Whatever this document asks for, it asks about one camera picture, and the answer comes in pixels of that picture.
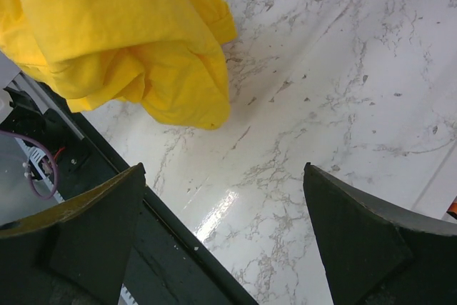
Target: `yellow object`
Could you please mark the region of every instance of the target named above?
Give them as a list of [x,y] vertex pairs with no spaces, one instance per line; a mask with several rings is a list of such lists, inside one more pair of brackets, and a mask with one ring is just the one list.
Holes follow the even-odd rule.
[[0,0],[0,49],[88,111],[141,103],[165,124],[216,129],[230,112],[223,0]]

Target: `cable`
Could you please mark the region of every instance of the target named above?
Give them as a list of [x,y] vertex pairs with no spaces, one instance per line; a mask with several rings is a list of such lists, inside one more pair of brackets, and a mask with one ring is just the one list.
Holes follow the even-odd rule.
[[34,181],[31,179],[30,166],[29,166],[30,156],[27,157],[27,163],[26,163],[28,166],[27,180],[29,181],[31,190],[36,194],[37,197],[39,197],[40,199],[43,199],[43,200],[49,200],[50,198],[52,198],[54,196],[54,194],[57,192],[57,185],[59,184],[59,168],[58,168],[56,160],[52,156],[51,152],[43,144],[41,144],[40,142],[38,142],[34,139],[31,139],[30,137],[27,137],[27,136],[24,136],[21,134],[16,134],[13,132],[4,131],[4,130],[0,130],[0,134],[3,134],[4,136],[7,136],[7,137],[12,137],[14,139],[21,139],[23,141],[27,141],[30,144],[33,144],[35,147],[40,148],[44,152],[44,154],[46,155],[46,157],[49,160],[49,163],[51,164],[52,174],[54,175],[54,182],[53,182],[51,193],[47,196],[42,196],[36,190]]

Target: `yellow cloth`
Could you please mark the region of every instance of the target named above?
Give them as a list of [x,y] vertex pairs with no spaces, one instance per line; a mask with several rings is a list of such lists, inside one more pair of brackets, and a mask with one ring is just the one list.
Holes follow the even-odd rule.
[[165,124],[216,129],[230,112],[223,0],[0,0],[0,49],[88,111],[139,102]]

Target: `marble tabletop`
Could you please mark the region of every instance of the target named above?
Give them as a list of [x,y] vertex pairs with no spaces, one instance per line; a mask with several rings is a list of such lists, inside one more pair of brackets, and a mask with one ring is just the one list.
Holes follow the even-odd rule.
[[117,101],[86,118],[260,304],[332,304],[305,163],[413,207],[456,140],[457,0],[227,1],[223,128]]

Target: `yellow fabric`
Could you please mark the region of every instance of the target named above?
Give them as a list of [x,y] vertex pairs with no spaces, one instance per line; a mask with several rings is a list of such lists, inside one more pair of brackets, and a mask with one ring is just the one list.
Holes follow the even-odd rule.
[[0,49],[88,111],[141,103],[165,124],[216,129],[230,112],[223,0],[0,0]]

